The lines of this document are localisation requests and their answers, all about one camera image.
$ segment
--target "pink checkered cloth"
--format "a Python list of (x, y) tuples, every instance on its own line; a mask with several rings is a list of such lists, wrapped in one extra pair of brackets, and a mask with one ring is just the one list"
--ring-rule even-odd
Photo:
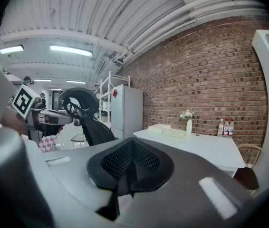
[(43, 151), (43, 152), (48, 152), (50, 151), (51, 147), (53, 146), (53, 142), (57, 138), (57, 135), (51, 135), (51, 136), (46, 136), (42, 137), (41, 141), (38, 144), (38, 147)]

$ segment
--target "fluorescent light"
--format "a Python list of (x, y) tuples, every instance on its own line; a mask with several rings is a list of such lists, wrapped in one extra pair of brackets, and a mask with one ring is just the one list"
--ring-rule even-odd
[(51, 82), (50, 79), (34, 79), (36, 82)]
[(0, 49), (0, 53), (6, 54), (6, 53), (11, 53), (11, 52), (23, 51), (23, 50), (24, 48), (22, 47), (22, 45), (20, 45), (20, 46), (7, 47), (7, 48)]
[(87, 57), (92, 57), (92, 52), (73, 48), (73, 47), (62, 47), (62, 46), (50, 45), (50, 49), (52, 51), (64, 51), (64, 52), (70, 52), (70, 53), (84, 55)]
[(70, 81), (70, 80), (66, 80), (66, 82), (68, 82), (68, 83), (86, 84), (86, 82)]

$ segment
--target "water bottle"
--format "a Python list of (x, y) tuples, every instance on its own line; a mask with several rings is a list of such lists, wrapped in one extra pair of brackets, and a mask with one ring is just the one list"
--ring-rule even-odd
[(225, 119), (224, 127), (223, 127), (223, 138), (227, 138), (229, 136), (229, 120)]
[(229, 138), (232, 138), (234, 133), (234, 120), (231, 119), (230, 127), (229, 127)]
[(217, 137), (219, 137), (219, 138), (222, 137), (223, 127), (224, 127), (224, 123), (223, 123), (223, 119), (221, 119), (220, 123), (219, 123), (219, 127), (218, 127), (218, 134), (217, 134)]

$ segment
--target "red sticker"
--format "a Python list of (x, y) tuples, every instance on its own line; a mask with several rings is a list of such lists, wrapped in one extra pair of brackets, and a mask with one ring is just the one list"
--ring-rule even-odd
[(114, 90), (112, 95), (114, 96), (114, 98), (116, 98), (116, 95), (117, 95), (117, 90), (116, 89)]

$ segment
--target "white refrigerator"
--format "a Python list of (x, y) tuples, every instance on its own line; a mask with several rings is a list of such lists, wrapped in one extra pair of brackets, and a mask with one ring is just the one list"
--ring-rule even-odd
[(119, 85), (111, 95), (111, 131), (116, 138), (134, 137), (143, 128), (143, 91)]

